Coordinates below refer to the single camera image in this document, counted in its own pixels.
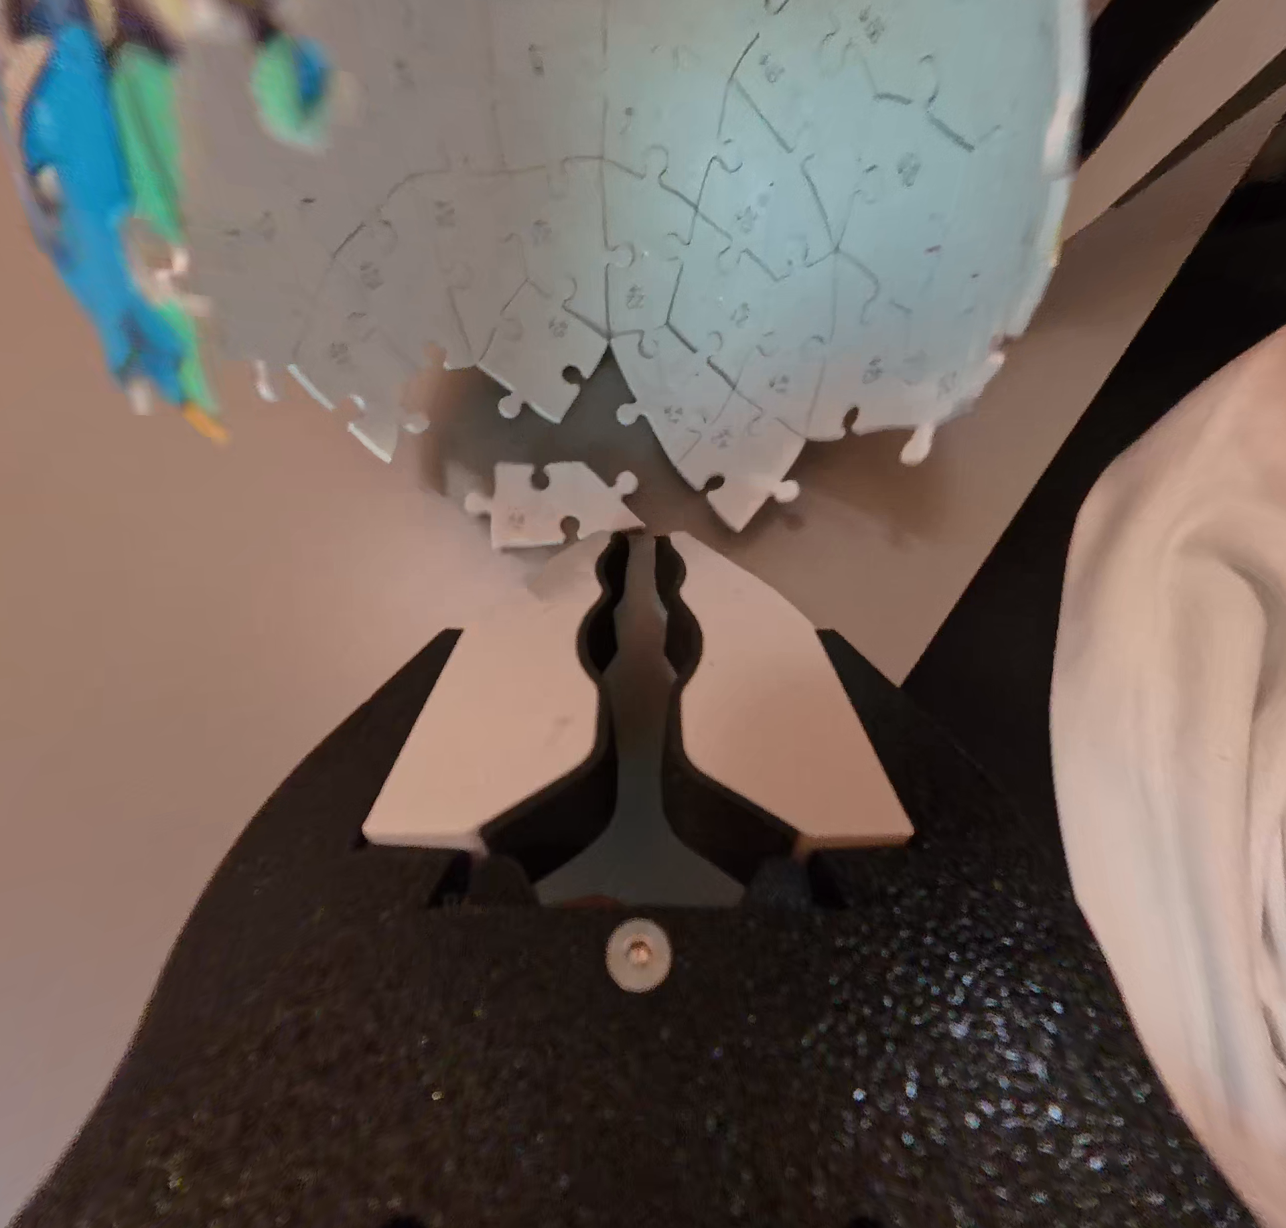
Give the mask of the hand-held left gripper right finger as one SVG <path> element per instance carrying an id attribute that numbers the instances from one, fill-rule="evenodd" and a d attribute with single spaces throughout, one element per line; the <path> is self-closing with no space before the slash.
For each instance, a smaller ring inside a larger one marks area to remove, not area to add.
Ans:
<path id="1" fill-rule="evenodd" d="M 673 684 L 668 827 L 751 887 L 766 866 L 904 846 L 915 832 L 823 634 L 775 589 L 687 532 L 653 541 Z"/>

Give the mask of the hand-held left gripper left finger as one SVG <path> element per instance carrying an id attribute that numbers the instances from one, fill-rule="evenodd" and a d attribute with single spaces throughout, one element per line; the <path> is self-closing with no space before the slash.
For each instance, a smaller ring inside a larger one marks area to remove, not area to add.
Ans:
<path id="1" fill-rule="evenodd" d="M 618 802 L 604 673 L 629 536 L 592 536 L 528 589 L 433 642 L 443 663 L 362 822 L 374 846 L 505 857 L 542 882 Z"/>

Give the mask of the single puzzle piece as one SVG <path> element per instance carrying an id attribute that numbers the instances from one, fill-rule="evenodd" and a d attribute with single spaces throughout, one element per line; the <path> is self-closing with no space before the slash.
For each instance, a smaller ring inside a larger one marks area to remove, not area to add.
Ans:
<path id="1" fill-rule="evenodd" d="M 613 483 L 602 481 L 581 461 L 544 465 L 542 484 L 532 463 L 496 463 L 493 491 L 468 493 L 464 513 L 491 523 L 493 550 L 535 550 L 565 543 L 563 521 L 576 523 L 576 537 L 600 532 L 634 532 L 645 527 L 625 504 L 637 491 L 637 479 L 623 470 Z"/>

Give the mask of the colourful puzzle ball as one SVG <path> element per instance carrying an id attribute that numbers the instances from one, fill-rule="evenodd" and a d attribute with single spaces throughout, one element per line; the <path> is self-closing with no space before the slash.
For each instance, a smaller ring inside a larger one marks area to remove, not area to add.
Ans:
<path id="1" fill-rule="evenodd" d="M 3 149 L 138 412 L 214 334 L 381 461 L 411 382 L 606 355 L 731 530 L 970 410 L 1056 265 L 1084 0 L 3 0 Z"/>

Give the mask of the person's white shirt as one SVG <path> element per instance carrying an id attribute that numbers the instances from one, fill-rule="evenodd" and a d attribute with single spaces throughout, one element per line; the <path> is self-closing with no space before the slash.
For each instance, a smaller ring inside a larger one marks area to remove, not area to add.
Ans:
<path id="1" fill-rule="evenodd" d="M 1284 1223 L 1284 331 L 1090 490 L 1051 687 L 1070 882 L 1173 1103 Z"/>

